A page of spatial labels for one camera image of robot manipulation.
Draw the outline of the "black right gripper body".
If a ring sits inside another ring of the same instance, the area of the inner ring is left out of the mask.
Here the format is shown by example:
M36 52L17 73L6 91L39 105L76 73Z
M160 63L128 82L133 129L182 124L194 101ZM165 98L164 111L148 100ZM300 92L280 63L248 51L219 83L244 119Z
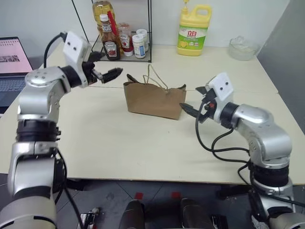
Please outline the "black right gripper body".
M198 112L198 121L203 123L207 118L213 119L217 108L216 93L213 89L209 90L202 99Z

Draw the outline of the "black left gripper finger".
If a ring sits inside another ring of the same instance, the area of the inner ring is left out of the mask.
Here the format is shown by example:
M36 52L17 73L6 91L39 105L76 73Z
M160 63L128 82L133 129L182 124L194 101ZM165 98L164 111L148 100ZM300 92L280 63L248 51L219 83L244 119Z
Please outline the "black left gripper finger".
M101 82L108 83L121 75L123 68L113 68L107 73L102 74Z
M103 52L93 51L90 53L88 61L89 62L98 62L104 56L105 56L105 53L103 53Z

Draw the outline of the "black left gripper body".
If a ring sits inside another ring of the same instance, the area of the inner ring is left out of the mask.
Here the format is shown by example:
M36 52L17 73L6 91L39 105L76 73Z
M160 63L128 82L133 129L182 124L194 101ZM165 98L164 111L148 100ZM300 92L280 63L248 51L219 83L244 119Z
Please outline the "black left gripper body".
M95 64L93 62L82 62L82 69L88 85L94 84L98 81L104 83L103 75L95 70Z

